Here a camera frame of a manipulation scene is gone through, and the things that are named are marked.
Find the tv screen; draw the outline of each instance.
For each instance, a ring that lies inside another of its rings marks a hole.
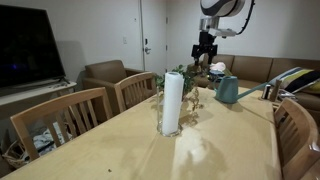
[[[0,5],[0,88],[62,79],[46,10]]]

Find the wall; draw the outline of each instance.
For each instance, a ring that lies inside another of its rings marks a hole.
[[[193,62],[191,50],[198,44],[199,0],[168,0],[168,68]],[[250,0],[234,17],[221,18],[221,28],[239,31]],[[217,38],[218,53],[320,60],[320,1],[256,0],[252,18],[243,34]]]
[[[67,78],[81,85],[87,64],[112,59],[142,69],[138,0],[0,0],[46,9]]]

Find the paper towel roll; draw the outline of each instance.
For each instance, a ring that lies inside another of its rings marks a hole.
[[[164,84],[162,133],[171,134],[178,130],[184,79],[177,72],[167,72]]]

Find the cable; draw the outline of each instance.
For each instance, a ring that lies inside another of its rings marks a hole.
[[[249,12],[248,12],[248,16],[247,16],[246,22],[244,23],[244,26],[242,27],[241,31],[239,31],[237,33],[237,35],[242,34],[243,31],[246,29],[246,27],[247,27],[247,25],[249,23],[250,17],[251,17],[253,6],[256,4],[254,1],[255,0],[251,0],[251,5],[250,5],[250,9],[249,9]]]

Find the door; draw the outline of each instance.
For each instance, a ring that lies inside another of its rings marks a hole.
[[[140,0],[143,65],[146,71],[165,73],[166,0]]]

